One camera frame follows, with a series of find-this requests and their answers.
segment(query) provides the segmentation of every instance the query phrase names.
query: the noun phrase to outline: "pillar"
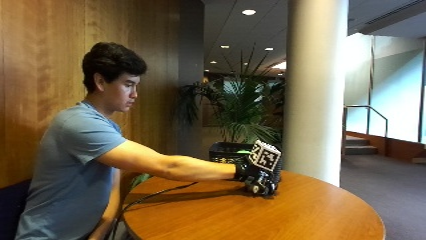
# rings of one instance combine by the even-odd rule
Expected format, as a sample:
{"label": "pillar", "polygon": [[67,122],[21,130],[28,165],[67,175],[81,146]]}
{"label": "pillar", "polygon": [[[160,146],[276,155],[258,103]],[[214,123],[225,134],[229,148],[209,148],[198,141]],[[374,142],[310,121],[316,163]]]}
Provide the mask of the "pillar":
{"label": "pillar", "polygon": [[284,169],[340,186],[349,0],[289,0]]}
{"label": "pillar", "polygon": [[[204,4],[201,0],[180,0],[179,86],[202,80],[204,74]],[[202,124],[177,126],[176,154],[202,158]]]}

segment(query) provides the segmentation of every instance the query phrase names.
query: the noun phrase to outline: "t-shirt sleeve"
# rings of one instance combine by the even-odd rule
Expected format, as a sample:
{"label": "t-shirt sleeve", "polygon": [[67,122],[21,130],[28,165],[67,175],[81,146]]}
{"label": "t-shirt sleeve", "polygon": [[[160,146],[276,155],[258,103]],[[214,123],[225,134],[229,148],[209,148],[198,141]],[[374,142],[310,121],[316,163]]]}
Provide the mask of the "t-shirt sleeve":
{"label": "t-shirt sleeve", "polygon": [[84,164],[125,142],[112,122],[89,113],[64,122],[60,137],[68,153]]}

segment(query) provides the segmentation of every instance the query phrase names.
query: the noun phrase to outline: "green leaves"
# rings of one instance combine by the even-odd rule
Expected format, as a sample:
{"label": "green leaves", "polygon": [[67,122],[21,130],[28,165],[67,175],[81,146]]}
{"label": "green leaves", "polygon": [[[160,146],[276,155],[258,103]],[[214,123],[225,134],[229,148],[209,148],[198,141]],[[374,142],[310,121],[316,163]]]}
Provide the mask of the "green leaves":
{"label": "green leaves", "polygon": [[269,118],[282,108],[284,84],[268,81],[269,68],[260,71],[268,53],[250,69],[253,53],[254,47],[246,65],[241,53],[241,74],[221,75],[208,83],[181,87],[177,118],[181,125],[192,125],[198,119],[201,99],[206,98],[225,142],[254,143],[261,139],[273,144],[281,141],[281,127],[269,126]]}

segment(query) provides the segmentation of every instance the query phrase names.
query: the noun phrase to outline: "cable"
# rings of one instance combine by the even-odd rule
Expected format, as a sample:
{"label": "cable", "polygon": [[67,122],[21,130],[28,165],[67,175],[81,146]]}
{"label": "cable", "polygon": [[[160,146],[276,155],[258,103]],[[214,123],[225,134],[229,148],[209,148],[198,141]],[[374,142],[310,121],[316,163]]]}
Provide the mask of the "cable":
{"label": "cable", "polygon": [[132,202],[129,205],[127,205],[125,208],[121,210],[120,215],[119,215],[119,217],[117,217],[117,220],[116,220],[116,222],[115,222],[115,226],[113,226],[113,229],[112,229],[112,239],[116,239],[117,226],[119,226],[119,222],[120,222],[120,220],[121,220],[121,218],[123,218],[124,212],[125,212],[132,206],[135,206],[135,205],[137,205],[137,204],[141,204],[147,199],[149,199],[149,198],[160,195],[161,193],[173,191],[173,190],[179,190],[179,189],[188,188],[188,187],[190,187],[192,185],[194,185],[194,184],[197,184],[197,183],[198,183],[198,182],[193,182],[193,183],[190,183],[190,184],[181,185],[181,186],[177,186],[177,187],[175,187],[175,188],[164,189],[164,190],[161,190],[161,191],[159,191],[159,192],[156,192],[156,193],[149,194],[149,195],[145,196],[145,197],[141,197],[141,198],[137,199],[135,202]]}

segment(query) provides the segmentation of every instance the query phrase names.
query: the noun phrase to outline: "wooden wall panel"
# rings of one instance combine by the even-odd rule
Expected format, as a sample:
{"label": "wooden wall panel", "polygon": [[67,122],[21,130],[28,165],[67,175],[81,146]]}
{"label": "wooden wall panel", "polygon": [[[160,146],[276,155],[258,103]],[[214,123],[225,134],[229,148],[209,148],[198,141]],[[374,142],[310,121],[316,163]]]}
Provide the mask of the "wooden wall panel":
{"label": "wooden wall panel", "polygon": [[[0,0],[0,16],[3,13],[3,0]],[[3,43],[3,17],[0,17],[0,46],[4,46]],[[8,162],[5,160],[5,81],[4,81],[4,52],[1,51],[0,55],[0,174],[5,172]],[[0,186],[5,185],[5,179],[0,180]]]}
{"label": "wooden wall panel", "polygon": [[4,0],[1,11],[7,181],[29,176],[37,143],[37,2]]}
{"label": "wooden wall panel", "polygon": [[144,31],[143,56],[148,74],[140,86],[143,143],[157,151],[176,153],[172,108],[177,89],[177,25],[179,1],[144,1],[141,30]]}
{"label": "wooden wall panel", "polygon": [[113,119],[128,138],[173,153],[177,1],[0,0],[0,6],[0,187],[31,178],[48,123],[84,98],[81,59],[99,41],[128,46],[149,66],[136,107]]}

